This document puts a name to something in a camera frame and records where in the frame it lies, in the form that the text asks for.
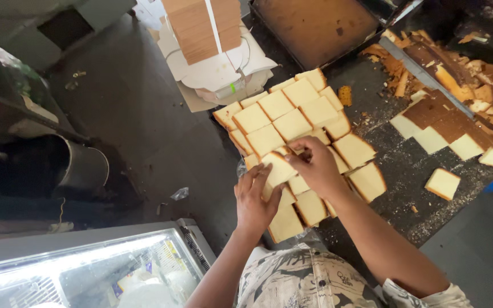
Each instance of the right hand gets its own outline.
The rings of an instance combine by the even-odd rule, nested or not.
[[[305,149],[299,156],[286,155],[285,159],[319,197],[333,200],[333,197],[351,194],[345,179],[338,171],[334,156],[319,138],[306,136],[288,145],[294,150]]]

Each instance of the dark countertop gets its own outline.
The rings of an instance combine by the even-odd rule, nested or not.
[[[252,27],[251,33],[266,55],[283,65],[272,70],[274,77],[266,84],[269,88],[291,78],[300,68],[259,19],[251,15],[244,17],[243,22],[248,28]],[[346,107],[345,112],[353,131],[378,151],[375,161],[385,178],[387,192],[370,206],[416,247],[426,242],[493,180],[493,167],[478,163],[476,158],[463,162],[449,148],[428,155],[413,138],[401,137],[388,121],[409,102],[387,92],[383,83],[388,74],[380,63],[372,63],[367,56],[350,55],[323,68],[323,73],[334,90],[341,86],[352,87],[353,105]],[[461,177],[452,201],[424,188],[438,167]],[[353,243],[338,219],[325,219],[316,230],[330,251],[355,263],[353,259],[358,253],[351,249]]]

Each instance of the left hand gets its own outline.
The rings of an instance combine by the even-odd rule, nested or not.
[[[237,228],[249,237],[259,240],[277,213],[283,184],[275,187],[269,201],[262,199],[262,190],[271,172],[271,165],[257,165],[239,178],[235,185],[237,198]]]

